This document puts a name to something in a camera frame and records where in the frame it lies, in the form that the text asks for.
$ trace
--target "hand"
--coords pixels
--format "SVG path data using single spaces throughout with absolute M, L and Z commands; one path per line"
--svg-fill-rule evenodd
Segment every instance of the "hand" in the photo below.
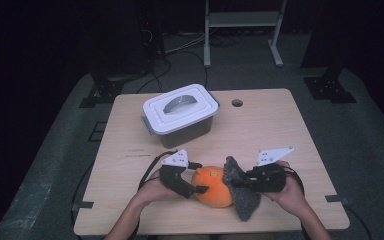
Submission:
M 289 167 L 289 163 L 285 161 L 276 163 L 280 166 Z M 300 210 L 310 207 L 298 182 L 289 174 L 286 175 L 286 185 L 281 192 L 268 192 L 263 193 L 263 195 L 277 202 L 285 211 L 297 217 L 300 215 Z
M 159 176 L 160 176 L 160 170 L 158 169 L 151 174 L 151 176 L 145 182 L 143 187 L 139 189 L 139 191 L 136 193 L 135 197 L 149 204 L 153 201 L 160 200 L 164 197 L 179 196 L 177 193 L 166 188 L 161 183 Z

